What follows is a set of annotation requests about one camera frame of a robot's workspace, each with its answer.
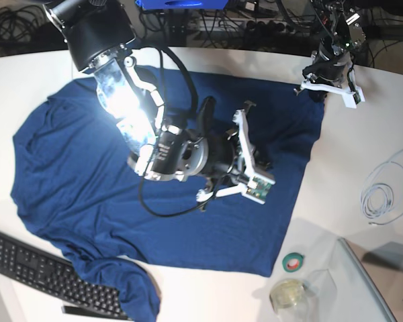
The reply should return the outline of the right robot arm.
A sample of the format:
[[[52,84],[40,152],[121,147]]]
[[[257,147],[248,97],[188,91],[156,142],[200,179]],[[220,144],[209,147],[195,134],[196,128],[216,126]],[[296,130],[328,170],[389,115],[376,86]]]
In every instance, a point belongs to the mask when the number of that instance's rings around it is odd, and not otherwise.
[[[146,180],[184,181],[190,176],[248,182],[239,149],[212,132],[215,98],[198,99],[184,65],[190,106],[167,113],[159,82],[138,67],[132,24],[118,1],[47,1],[48,19],[61,32],[77,69],[96,80],[101,106],[116,119],[129,146],[128,164]]]

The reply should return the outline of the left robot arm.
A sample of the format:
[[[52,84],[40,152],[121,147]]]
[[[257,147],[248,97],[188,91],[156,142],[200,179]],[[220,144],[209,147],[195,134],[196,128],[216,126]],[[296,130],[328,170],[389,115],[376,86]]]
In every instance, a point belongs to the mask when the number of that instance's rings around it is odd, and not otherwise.
[[[300,23],[291,17],[291,11],[282,1],[276,4],[287,25],[320,40],[311,65],[302,71],[304,81],[300,87],[309,89],[311,85],[327,85],[341,88],[343,83],[348,83],[349,88],[355,91],[355,58],[365,41],[359,23],[361,16],[355,6],[348,1],[310,1],[314,20]]]

